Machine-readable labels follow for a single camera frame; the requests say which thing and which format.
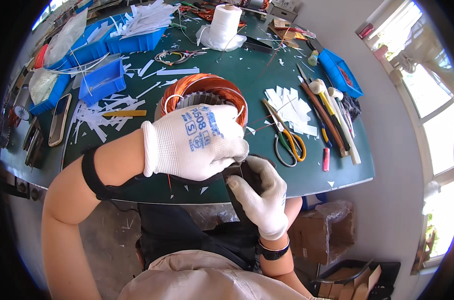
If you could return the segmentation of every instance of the wristwatch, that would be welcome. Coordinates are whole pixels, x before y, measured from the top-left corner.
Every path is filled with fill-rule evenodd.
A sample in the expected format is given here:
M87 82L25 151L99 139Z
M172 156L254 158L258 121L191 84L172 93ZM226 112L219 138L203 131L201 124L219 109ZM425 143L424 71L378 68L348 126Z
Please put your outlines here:
M290 239L288 239L287 246L285 246L284 249L273 250L273 249L266 248L264 245L262 245L262 243L260 242L260 239L259 239L259 244L256 249L257 250L256 253L258 255L263 255L264 258L268 261L276 261L277 259L284 256L285 253L287 253L289 246L290 246Z

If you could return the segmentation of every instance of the beige shirt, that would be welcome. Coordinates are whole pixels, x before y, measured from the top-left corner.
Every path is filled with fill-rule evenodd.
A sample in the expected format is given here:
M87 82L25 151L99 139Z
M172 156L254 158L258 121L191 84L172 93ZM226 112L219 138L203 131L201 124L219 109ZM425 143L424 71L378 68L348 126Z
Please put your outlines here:
M222 255L184 250L153 261L119 300L305 299L282 281L243 271Z

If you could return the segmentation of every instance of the person's arm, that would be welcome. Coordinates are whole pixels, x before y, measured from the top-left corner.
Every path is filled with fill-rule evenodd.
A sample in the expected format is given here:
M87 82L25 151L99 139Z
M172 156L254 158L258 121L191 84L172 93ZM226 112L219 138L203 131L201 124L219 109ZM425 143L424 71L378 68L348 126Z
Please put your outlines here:
M201 110L212 113L212 122L203 127L208 139L193 150L183 115ZM118 186L144 172L168 173L192 180L204 180L236 160L243 160L248 144L235 123L237 111L229 105L196 105L176 110L155 123L98 148L94 156L96 173L104 185ZM100 203L82 174L82 157L67 166L54 179L45 195L42 216L44 271L53 299L100 299L89 268L79 223Z
M287 184L267 160L249 156L247 162L254 172L260 174L264 193L258 195L245 180L235 175L229 177L227 183L247 217L259 227L260 243L272 250L285 249L289 243L287 230L302 207L302 198L285 200ZM260 268L265 276L280 280L299 294L314 299L294 273L290 249L274 261L266 260L261 255Z
M144 169L141 129L100 147L95 169L104 185L121 185ZM100 299L80 239L79 223L100 203L85 183L82 157L65 168L45 195L44 270L53 299Z

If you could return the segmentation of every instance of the white work glove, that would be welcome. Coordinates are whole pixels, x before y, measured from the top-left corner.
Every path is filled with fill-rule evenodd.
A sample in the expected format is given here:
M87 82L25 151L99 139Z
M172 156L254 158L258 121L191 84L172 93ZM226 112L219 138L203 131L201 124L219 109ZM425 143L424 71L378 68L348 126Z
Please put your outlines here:
M248 156L247 162L252 171L260 174L262 195L236 175L227 178L227 184L242 204L245 215L259 227L260 236L274 241L287 230L288 219L284 213L287 184L267 160Z
M143 174L166 173L202 181L247 157L248 143L232 105L193 105L142 123Z

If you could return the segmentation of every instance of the red container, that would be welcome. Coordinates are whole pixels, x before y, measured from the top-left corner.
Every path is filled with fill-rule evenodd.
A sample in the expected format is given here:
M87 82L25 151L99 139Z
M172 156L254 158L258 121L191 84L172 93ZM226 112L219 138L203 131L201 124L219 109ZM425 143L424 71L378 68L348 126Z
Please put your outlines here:
M39 51L37 57L35 58L35 64L33 65L33 67L35 69L40 69L44 66L44 55L45 55L45 51L47 51L47 47L48 47L48 44L45 44L42 46L42 48L40 48L40 51Z

